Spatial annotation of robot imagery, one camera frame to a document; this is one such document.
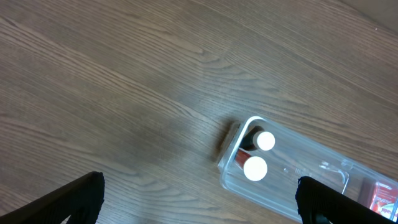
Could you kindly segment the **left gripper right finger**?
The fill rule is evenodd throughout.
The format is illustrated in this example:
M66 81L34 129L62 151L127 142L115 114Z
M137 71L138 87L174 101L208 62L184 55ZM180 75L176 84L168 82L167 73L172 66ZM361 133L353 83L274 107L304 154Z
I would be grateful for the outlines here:
M303 224L394 224L308 176L299 178L295 199Z

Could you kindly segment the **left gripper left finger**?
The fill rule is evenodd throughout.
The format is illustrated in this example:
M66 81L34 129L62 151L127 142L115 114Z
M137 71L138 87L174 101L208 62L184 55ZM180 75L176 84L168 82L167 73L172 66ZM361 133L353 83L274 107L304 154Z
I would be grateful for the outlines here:
M33 202L1 216L1 223L95 224L104 202L105 180L101 172L86 175Z

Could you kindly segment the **orange tablet tube white cap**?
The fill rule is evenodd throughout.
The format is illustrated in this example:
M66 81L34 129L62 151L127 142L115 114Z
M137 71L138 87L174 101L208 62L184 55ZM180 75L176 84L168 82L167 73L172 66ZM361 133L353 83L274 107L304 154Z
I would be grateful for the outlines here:
M235 155L235 162L243 170L245 177L253 182L262 180L268 171L266 161L259 156L252 156L239 148Z

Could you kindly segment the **dark brown bottle white cap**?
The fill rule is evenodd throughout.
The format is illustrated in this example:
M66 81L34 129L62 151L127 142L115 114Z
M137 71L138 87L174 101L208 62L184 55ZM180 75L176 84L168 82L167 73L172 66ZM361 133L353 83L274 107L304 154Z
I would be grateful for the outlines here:
M261 126L253 126L242 138L240 148L245 151L269 151L275 146L275 137Z

